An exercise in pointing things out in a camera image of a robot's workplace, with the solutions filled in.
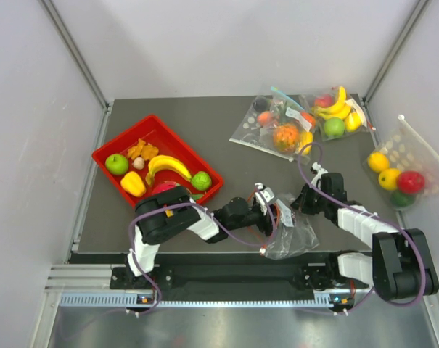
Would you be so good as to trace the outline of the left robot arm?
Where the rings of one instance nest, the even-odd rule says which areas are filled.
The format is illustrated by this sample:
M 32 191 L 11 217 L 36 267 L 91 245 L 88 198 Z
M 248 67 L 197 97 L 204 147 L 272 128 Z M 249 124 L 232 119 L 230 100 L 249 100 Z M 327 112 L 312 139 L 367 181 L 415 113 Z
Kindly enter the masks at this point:
M 257 183 L 252 202 L 234 197 L 218 210 L 196 203 L 184 186 L 177 186 L 141 200 L 130 222 L 130 248 L 126 257 L 126 278 L 136 288 L 151 280 L 160 245 L 184 231 L 191 231 L 207 244 L 215 244 L 232 231 L 255 226 L 269 239 L 279 223 L 279 209 L 273 191 Z

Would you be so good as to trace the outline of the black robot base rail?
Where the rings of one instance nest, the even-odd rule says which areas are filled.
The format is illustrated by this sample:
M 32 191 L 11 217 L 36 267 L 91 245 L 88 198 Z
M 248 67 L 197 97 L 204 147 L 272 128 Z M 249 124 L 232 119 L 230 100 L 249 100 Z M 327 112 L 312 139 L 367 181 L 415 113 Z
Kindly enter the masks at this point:
M 283 260 L 257 253 L 160 253 L 149 273 L 163 299 L 310 299 L 318 291 L 360 294 L 360 281 L 329 277 L 328 252 L 309 252 Z

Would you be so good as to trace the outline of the yellow star fruit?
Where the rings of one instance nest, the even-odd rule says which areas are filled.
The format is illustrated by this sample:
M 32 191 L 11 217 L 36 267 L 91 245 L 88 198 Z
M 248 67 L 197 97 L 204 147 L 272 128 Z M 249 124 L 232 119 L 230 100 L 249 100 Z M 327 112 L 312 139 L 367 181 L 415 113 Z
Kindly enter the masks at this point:
M 146 193 L 146 186 L 141 176 L 135 171 L 127 172 L 120 180 L 122 189 L 135 197 L 142 197 Z

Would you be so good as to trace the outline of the zip bag with red zipper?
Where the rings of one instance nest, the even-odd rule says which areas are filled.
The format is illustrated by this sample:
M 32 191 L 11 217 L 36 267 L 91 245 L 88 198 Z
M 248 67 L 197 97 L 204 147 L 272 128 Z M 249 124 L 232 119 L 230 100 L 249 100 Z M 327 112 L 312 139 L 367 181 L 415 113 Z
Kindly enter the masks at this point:
M 319 245 L 308 217 L 291 208 L 295 200 L 292 194 L 278 194 L 275 201 L 279 212 L 276 234 L 272 242 L 260 248 L 260 255 L 283 260 L 310 252 Z

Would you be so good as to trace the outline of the beige garlic toy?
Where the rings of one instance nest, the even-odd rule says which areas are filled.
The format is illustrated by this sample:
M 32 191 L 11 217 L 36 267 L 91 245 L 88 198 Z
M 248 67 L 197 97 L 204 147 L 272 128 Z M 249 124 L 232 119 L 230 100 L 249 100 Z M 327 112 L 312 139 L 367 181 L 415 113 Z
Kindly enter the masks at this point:
M 134 167 L 136 170 L 143 170 L 144 167 L 145 167 L 145 161 L 144 161 L 144 159 L 143 159 L 142 157 L 137 157 L 137 158 L 133 161 L 132 165 L 133 165 L 133 167 Z

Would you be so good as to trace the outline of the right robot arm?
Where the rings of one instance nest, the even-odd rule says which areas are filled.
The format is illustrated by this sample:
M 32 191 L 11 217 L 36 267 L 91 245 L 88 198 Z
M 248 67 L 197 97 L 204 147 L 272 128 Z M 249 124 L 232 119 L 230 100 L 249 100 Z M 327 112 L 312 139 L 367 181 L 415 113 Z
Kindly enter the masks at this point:
M 370 255 L 336 253 L 325 270 L 331 285 L 341 287 L 356 279 L 373 287 L 386 302 L 438 292 L 439 280 L 425 234 L 417 228 L 401 230 L 348 200 L 341 174 L 316 175 L 291 207 L 306 215 L 323 214 L 371 249 Z

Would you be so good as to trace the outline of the orange mandarin cluster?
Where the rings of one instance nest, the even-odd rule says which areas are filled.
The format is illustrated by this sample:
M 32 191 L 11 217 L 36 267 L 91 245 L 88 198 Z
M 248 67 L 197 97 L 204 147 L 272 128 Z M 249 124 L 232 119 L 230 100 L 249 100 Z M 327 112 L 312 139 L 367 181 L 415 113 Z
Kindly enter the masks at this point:
M 150 161 L 159 154 L 159 149 L 139 138 L 136 145 L 128 149 L 126 157 L 135 160 L 141 157 L 144 161 Z

